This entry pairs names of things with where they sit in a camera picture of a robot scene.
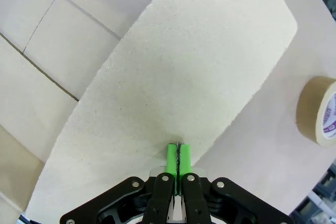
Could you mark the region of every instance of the tape roll core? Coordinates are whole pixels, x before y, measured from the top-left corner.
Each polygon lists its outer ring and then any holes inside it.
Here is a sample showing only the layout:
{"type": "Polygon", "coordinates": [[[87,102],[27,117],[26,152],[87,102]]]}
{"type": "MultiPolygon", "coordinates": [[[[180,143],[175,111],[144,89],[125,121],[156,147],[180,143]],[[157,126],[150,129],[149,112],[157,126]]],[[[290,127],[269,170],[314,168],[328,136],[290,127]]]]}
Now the tape roll core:
{"type": "Polygon", "coordinates": [[[336,79],[317,76],[303,88],[297,106],[299,131],[323,147],[336,143],[336,79]]]}

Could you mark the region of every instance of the screw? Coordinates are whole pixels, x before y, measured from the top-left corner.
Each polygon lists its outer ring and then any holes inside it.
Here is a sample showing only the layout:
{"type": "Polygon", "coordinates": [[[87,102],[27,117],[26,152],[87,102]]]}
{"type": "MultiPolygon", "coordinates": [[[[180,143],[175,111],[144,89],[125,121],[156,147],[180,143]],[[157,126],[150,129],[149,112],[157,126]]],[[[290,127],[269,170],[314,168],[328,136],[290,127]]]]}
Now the screw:
{"type": "Polygon", "coordinates": [[[187,180],[188,181],[194,181],[195,177],[193,175],[188,175],[187,180]]]}
{"type": "Polygon", "coordinates": [[[217,182],[217,187],[223,188],[224,187],[224,183],[221,182],[221,181],[217,182]]]}
{"type": "Polygon", "coordinates": [[[138,186],[139,186],[139,182],[134,181],[134,182],[132,183],[132,186],[133,186],[133,187],[138,187],[138,186]]]}

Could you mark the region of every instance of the table surface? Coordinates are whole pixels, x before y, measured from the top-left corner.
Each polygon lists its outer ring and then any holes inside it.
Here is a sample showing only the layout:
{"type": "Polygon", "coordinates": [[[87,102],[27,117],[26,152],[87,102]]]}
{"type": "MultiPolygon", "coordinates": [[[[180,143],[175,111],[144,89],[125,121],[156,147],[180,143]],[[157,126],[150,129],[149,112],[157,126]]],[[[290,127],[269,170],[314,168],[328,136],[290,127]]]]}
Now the table surface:
{"type": "Polygon", "coordinates": [[[306,82],[316,75],[336,78],[336,24],[322,0],[285,2],[298,23],[296,36],[262,88],[195,166],[211,180],[230,178],[289,214],[336,158],[336,146],[320,147],[296,127],[306,82]]]}

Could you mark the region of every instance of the tile floor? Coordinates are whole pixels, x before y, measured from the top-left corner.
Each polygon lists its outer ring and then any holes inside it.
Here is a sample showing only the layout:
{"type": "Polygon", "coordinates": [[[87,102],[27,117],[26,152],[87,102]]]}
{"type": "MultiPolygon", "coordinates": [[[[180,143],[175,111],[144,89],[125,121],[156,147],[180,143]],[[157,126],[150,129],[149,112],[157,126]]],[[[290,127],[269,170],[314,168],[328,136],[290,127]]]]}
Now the tile floor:
{"type": "MultiPolygon", "coordinates": [[[[14,155],[23,148],[43,165],[96,72],[150,1],[0,0],[0,126],[8,132],[0,143],[16,139],[14,155]]],[[[12,194],[19,187],[0,188],[0,205],[6,198],[17,206],[0,207],[10,209],[0,223],[25,209],[27,199],[12,194]]]]}

